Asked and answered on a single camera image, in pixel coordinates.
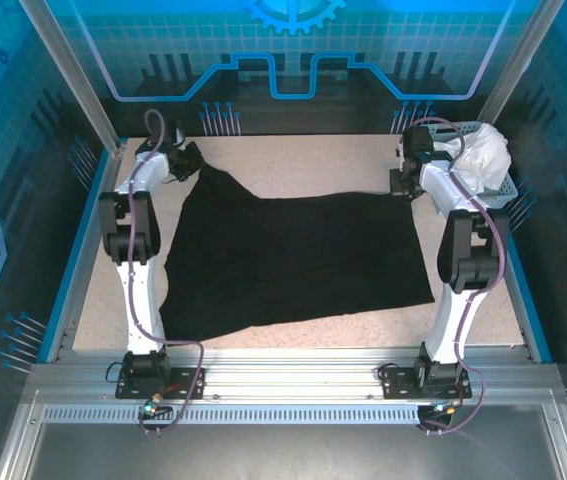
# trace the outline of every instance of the black fabric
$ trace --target black fabric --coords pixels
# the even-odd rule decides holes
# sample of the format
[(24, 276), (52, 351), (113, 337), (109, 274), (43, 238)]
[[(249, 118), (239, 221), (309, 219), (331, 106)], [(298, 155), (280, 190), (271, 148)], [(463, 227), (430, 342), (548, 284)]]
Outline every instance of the black fabric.
[(202, 168), (165, 264), (168, 339), (432, 302), (409, 201), (260, 199)]

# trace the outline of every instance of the beige table surface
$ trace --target beige table surface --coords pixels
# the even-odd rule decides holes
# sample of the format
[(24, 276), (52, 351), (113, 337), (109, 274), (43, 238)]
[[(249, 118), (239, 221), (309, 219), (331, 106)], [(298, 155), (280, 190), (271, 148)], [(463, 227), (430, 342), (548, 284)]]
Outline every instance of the beige table surface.
[[(204, 137), (196, 138), (206, 161), (228, 171), (262, 198), (293, 198), (337, 192), (389, 192), (390, 168), (397, 166), (395, 135)], [(131, 171), (141, 139), (130, 139), (119, 172)], [(183, 200), (198, 175), (164, 185), (153, 196), (161, 229), (156, 295), (162, 303), (167, 278), (162, 265), (170, 249)], [(284, 325), (252, 327), (205, 342), (208, 348), (382, 347), (419, 345), (430, 330), (441, 295), (436, 272), (445, 220), (432, 200), (413, 202), (414, 220), (437, 303), (416, 307), (320, 318)], [(102, 248), (94, 264), (74, 348), (125, 349), (127, 321), (121, 282)], [(481, 305), (468, 344), (521, 344), (510, 298), (502, 282)]]

